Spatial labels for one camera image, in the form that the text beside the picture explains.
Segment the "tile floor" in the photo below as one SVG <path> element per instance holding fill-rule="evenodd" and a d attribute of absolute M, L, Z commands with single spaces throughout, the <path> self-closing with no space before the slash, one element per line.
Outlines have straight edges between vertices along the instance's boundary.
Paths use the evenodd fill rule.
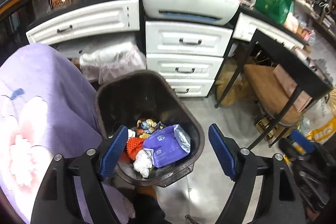
<path fill-rule="evenodd" d="M 209 98 L 187 98 L 183 102 L 203 128 L 206 135 L 204 150 L 195 162 L 193 172 L 167 188 L 156 188 L 157 199 L 166 213 L 166 219 L 172 224 L 189 223 L 184 218 L 186 214 L 190 214 L 200 224 L 214 224 L 234 183 L 221 169 L 207 138 L 208 128 L 216 123 L 224 136 L 234 138 L 240 147 L 247 147 L 259 135 L 253 126 L 258 108 L 253 101 L 238 101 L 230 107 L 215 109 L 213 95 Z M 260 142 L 252 151 L 267 157 L 280 152 L 276 145 L 268 148 L 266 141 Z M 261 177 L 257 177 L 243 223 L 253 219 L 261 181 Z"/>

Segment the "drawer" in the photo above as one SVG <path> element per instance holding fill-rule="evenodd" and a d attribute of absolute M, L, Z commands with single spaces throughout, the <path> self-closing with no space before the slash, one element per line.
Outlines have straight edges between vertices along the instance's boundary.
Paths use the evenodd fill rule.
<path fill-rule="evenodd" d="M 222 62 L 223 58 L 213 56 L 147 54 L 147 68 L 164 78 L 213 80 Z"/>
<path fill-rule="evenodd" d="M 251 41 L 257 28 L 269 37 L 276 39 L 279 43 L 284 43 L 285 47 L 288 49 L 291 49 L 293 46 L 297 46 L 299 48 L 303 48 L 304 46 L 298 40 L 278 28 L 243 13 L 239 14 L 232 37 L 240 40 Z"/>
<path fill-rule="evenodd" d="M 116 0 L 54 17 L 26 35 L 29 43 L 49 45 L 79 37 L 139 29 L 139 0 Z"/>
<path fill-rule="evenodd" d="M 147 21 L 148 53 L 224 55 L 232 30 L 182 22 Z"/>
<path fill-rule="evenodd" d="M 205 97 L 214 80 L 206 79 L 166 79 L 179 97 Z"/>

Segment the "black drawer handle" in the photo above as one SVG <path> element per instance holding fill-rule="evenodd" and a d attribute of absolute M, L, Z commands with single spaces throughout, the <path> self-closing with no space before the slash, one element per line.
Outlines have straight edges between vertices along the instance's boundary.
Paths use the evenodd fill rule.
<path fill-rule="evenodd" d="M 202 40 L 199 39 L 198 42 L 187 42 L 187 41 L 183 41 L 183 38 L 180 38 L 180 39 L 179 39 L 179 42 L 180 42 L 181 44 L 186 44 L 186 45 L 199 45 L 199 44 L 202 43 Z"/>
<path fill-rule="evenodd" d="M 70 30 L 70 29 L 72 29 L 72 25 L 69 25 L 69 27 L 66 27 L 66 28 L 64 28 L 64 29 L 62 29 L 62 30 L 57 29 L 57 33 L 65 32 L 66 30 Z"/>
<path fill-rule="evenodd" d="M 184 92 L 182 91 L 175 91 L 175 93 L 178 93 L 178 94 L 186 94 L 189 92 L 189 89 L 186 89 Z"/>
<path fill-rule="evenodd" d="M 191 71 L 179 71 L 179 68 L 175 68 L 175 71 L 178 72 L 178 73 L 191 74 L 191 73 L 194 73 L 195 68 L 192 68 Z"/>

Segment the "trash can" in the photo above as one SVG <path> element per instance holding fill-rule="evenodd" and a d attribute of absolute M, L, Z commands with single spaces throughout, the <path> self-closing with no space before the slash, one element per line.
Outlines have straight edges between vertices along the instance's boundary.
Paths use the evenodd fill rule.
<path fill-rule="evenodd" d="M 154 168 L 144 179 L 131 162 L 120 157 L 117 174 L 136 186 L 166 187 L 183 178 L 194 168 L 204 148 L 204 132 L 168 83 L 159 74 L 140 70 L 102 85 L 95 98 L 95 110 L 103 138 L 115 133 L 121 124 L 137 125 L 141 117 L 152 117 L 165 125 L 180 124 L 191 138 L 188 156 L 162 168 Z"/>

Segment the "metal screw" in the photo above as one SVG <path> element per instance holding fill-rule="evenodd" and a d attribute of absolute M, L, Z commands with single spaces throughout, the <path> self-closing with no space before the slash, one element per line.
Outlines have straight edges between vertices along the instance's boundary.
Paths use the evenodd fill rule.
<path fill-rule="evenodd" d="M 282 157 L 281 154 L 275 154 L 274 157 L 275 157 L 277 160 L 282 160 L 282 159 L 283 159 L 283 157 Z"/>
<path fill-rule="evenodd" d="M 243 155 L 248 155 L 250 153 L 250 150 L 248 150 L 247 148 L 242 148 L 240 150 L 240 152 L 243 154 Z"/>
<path fill-rule="evenodd" d="M 59 161 L 61 158 L 62 158 L 62 155 L 61 155 L 61 154 L 57 154 L 57 155 L 54 157 L 54 160 Z"/>
<path fill-rule="evenodd" d="M 86 151 L 86 154 L 89 155 L 89 156 L 92 156 L 92 155 L 95 154 L 95 152 L 96 152 L 96 150 L 94 150 L 93 148 L 91 148 L 91 149 L 89 149 L 89 150 Z"/>

